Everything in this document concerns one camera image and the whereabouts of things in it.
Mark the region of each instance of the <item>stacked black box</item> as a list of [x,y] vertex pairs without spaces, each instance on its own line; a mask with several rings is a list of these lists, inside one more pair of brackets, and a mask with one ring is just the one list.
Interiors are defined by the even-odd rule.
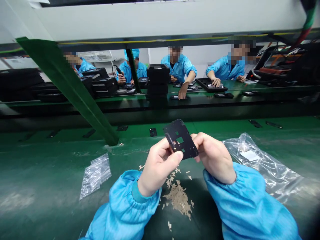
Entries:
[[147,98],[167,97],[170,69],[164,64],[150,64],[147,68]]

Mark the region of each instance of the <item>plastic bag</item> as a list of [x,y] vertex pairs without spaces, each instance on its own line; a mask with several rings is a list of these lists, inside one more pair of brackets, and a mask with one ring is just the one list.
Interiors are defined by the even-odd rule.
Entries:
[[266,191],[278,201],[286,202],[303,184],[304,177],[262,151],[247,133],[222,142],[236,161],[260,172],[266,181]]
[[106,153],[91,161],[84,171],[80,200],[100,188],[100,185],[111,177],[109,155]]
[[90,165],[84,170],[80,200],[100,188],[101,162]]

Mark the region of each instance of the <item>small black component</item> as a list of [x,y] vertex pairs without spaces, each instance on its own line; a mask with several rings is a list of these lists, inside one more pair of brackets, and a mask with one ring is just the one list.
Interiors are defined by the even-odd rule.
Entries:
[[150,137],[158,136],[156,128],[150,128]]
[[171,98],[171,100],[179,100],[179,96],[178,95],[173,95],[170,98]]
[[249,120],[249,122],[257,128],[262,128],[262,126],[255,120]]
[[283,128],[281,125],[269,121],[266,121],[266,124],[277,128]]
[[57,135],[58,132],[60,132],[61,129],[52,131],[46,138],[53,138],[55,135]]
[[242,95],[247,97],[252,97],[252,96],[259,96],[261,95],[261,93],[258,91],[251,91],[251,92],[243,92]]
[[183,159],[194,158],[199,155],[189,131],[181,119],[168,124],[163,128],[164,134],[174,152],[182,151]]
[[126,131],[128,126],[118,126],[117,131]]
[[233,98],[234,97],[232,93],[215,93],[213,96],[216,98]]
[[95,129],[91,129],[89,132],[87,132],[85,135],[83,135],[83,138],[89,138],[92,134],[96,132]]
[[24,141],[27,141],[29,140],[33,135],[35,135],[36,132],[31,132],[31,133],[28,133],[27,135],[24,136],[23,139],[20,139],[19,142],[24,142]]

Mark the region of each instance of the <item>workbench surface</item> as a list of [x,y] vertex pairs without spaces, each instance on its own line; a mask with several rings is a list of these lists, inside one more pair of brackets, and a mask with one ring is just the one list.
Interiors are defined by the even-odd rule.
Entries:
[[[258,147],[288,168],[320,180],[319,119],[268,119],[283,129],[266,125],[266,119],[256,120],[263,128],[255,128],[248,120],[186,122],[186,126],[190,133],[205,132],[218,140],[247,132]],[[51,131],[39,131],[28,140],[24,140],[25,132],[1,133],[0,238],[77,240],[84,236],[96,210],[108,201],[110,187],[125,170],[138,170],[139,165],[144,165],[149,148],[164,137],[165,124],[130,125],[127,131],[119,132],[122,144],[115,147],[106,146],[97,133],[83,138],[90,129],[61,130],[52,138],[46,138]],[[154,127],[158,136],[150,137],[149,129]],[[84,169],[106,152],[112,177],[79,201]],[[221,220],[203,180],[202,164],[187,159],[179,169],[181,173],[175,179],[180,179],[194,202],[191,221],[173,210],[171,204],[162,210],[166,203],[162,197],[143,239],[222,239]],[[190,171],[192,180],[186,171]],[[165,185],[162,195],[167,192]],[[298,196],[286,203],[303,238],[315,227],[313,217],[318,204],[316,196]]]

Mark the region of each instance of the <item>black tray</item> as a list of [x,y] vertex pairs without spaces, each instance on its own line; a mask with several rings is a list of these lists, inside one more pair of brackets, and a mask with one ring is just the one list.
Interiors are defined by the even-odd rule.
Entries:
[[207,92],[225,92],[228,88],[208,88],[208,84],[211,84],[211,80],[209,78],[196,78],[196,82]]

